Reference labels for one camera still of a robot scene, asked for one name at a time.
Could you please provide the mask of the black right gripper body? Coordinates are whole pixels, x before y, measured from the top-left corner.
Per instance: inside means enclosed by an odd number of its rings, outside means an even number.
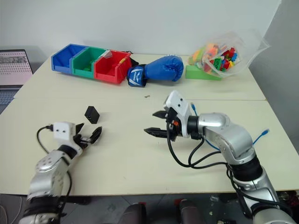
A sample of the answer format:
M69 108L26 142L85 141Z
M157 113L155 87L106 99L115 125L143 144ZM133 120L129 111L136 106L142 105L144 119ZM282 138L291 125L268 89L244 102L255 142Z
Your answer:
M178 118L178 113L171 107L165 117L167 141L175 141L177 136L182 135L181 121Z

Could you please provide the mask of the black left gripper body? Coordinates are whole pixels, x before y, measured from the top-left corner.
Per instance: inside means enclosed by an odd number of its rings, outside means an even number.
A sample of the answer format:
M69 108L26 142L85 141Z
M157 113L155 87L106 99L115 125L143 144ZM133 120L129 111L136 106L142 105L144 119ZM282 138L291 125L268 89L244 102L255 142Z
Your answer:
M78 146L80 146L82 150L86 149L87 147L89 147L91 144L94 143L93 134L90 137L84 137L81 134L76 134L73 137L73 140Z

